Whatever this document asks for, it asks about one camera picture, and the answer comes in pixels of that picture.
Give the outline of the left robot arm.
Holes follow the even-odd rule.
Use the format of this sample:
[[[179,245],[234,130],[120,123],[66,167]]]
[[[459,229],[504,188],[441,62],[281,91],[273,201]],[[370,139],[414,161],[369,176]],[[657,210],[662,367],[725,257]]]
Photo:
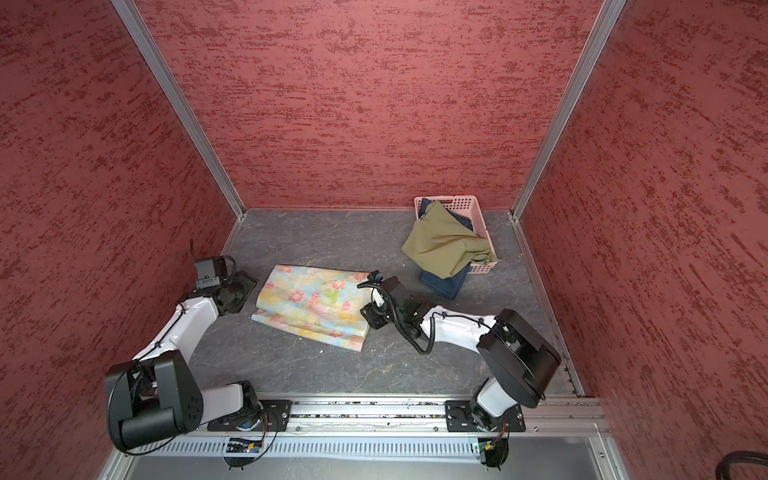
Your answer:
[[[216,423],[240,431],[265,426],[263,407],[250,382],[203,389],[188,365],[209,327],[224,315],[240,312],[257,283],[238,271],[216,286],[184,295],[144,349],[108,370],[107,432],[117,450],[132,454]]]

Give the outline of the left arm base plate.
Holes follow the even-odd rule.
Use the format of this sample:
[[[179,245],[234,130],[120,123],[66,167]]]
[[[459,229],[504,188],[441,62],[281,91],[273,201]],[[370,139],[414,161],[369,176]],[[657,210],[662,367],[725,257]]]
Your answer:
[[[284,432],[292,406],[290,400],[260,400],[254,407],[209,422],[206,429],[211,432]]]

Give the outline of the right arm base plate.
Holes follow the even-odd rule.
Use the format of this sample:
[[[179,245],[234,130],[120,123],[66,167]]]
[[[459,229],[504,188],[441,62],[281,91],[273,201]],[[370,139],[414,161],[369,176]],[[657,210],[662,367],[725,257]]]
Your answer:
[[[447,430],[452,433],[520,433],[526,430],[522,409],[514,405],[493,416],[472,401],[448,400],[444,404]]]

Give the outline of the floral pastel skirt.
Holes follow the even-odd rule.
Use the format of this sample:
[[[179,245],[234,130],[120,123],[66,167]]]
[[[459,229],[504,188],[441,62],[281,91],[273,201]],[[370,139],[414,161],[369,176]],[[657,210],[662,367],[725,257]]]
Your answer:
[[[365,272],[277,265],[256,301],[251,319],[299,337],[360,352],[369,325],[360,310],[369,292]]]

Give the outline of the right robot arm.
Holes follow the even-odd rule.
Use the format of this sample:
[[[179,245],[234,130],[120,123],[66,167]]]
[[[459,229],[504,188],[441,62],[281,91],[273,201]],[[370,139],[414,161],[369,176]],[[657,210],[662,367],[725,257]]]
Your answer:
[[[422,356],[438,343],[478,354],[490,377],[469,401],[448,401],[446,424],[451,432],[520,432],[525,429],[522,409],[536,408],[562,363],[556,348],[522,315],[504,309],[492,316],[449,310],[433,302],[420,302],[396,277],[371,272],[357,285],[370,292],[360,313],[368,325],[392,325]]]

